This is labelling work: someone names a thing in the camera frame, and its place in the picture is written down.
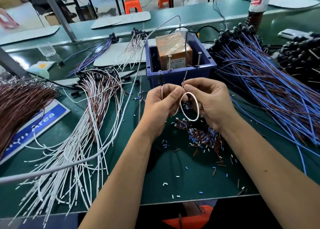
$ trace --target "person's right hand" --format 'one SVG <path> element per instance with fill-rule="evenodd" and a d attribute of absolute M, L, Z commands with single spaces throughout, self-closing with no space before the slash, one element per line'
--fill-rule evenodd
<path fill-rule="evenodd" d="M 195 78 L 186 80 L 184 89 L 197 98 L 200 114 L 214 130 L 221 132 L 225 125 L 230 125 L 234 119 L 240 117 L 224 83 L 207 78 Z M 193 98 L 191 102 L 193 109 L 196 110 Z"/>

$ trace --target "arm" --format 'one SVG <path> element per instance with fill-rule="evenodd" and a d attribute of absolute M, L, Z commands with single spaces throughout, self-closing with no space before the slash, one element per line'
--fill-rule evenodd
<path fill-rule="evenodd" d="M 318 228 L 320 186 L 285 159 L 236 112 L 225 84 L 185 81 L 201 103 L 200 113 L 226 139 L 283 228 Z"/>
<path fill-rule="evenodd" d="M 184 90 L 175 85 L 148 92 L 142 119 L 118 162 L 84 217 L 80 229 L 134 228 L 153 140 L 161 134 L 168 115 L 178 108 Z"/>

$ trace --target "plastic bottle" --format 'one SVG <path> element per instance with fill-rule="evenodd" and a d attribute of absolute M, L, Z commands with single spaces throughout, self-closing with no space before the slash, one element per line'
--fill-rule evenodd
<path fill-rule="evenodd" d="M 270 0 L 251 0 L 246 25 L 253 25 L 257 31 Z"/>

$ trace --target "person's left hand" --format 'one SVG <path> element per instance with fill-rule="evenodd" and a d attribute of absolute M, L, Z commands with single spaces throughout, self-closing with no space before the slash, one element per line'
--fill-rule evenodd
<path fill-rule="evenodd" d="M 176 113 L 184 93 L 185 90 L 181 86 L 174 84 L 162 86 L 163 99 L 161 98 L 161 86 L 148 92 L 140 124 L 148 129 L 152 139 L 162 133 L 167 118 Z M 187 101 L 188 97 L 184 96 L 182 100 Z"/>

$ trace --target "purple plastic bin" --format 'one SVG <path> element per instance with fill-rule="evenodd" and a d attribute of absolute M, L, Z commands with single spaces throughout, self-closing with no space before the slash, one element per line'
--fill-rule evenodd
<path fill-rule="evenodd" d="M 198 77 L 209 77 L 210 71 L 213 68 L 216 68 L 217 64 L 212 59 L 208 51 L 203 47 L 202 43 L 196 37 L 194 33 L 188 32 L 187 43 L 192 49 L 192 59 L 193 63 L 198 62 L 198 52 L 202 52 L 200 57 L 200 64 L 198 66 L 189 66 L 180 69 L 172 69 L 162 71 L 162 80 L 163 84 L 171 83 L 175 85 L 181 85 L 183 78 L 186 75 L 187 79 L 198 78 Z M 159 73 L 153 72 L 153 63 L 151 56 L 156 54 L 158 55 L 158 50 L 156 46 L 149 47 L 148 42 L 145 45 L 146 49 L 146 65 L 147 65 L 147 79 L 150 82 L 150 87 L 153 89 L 160 85 L 159 82 Z"/>

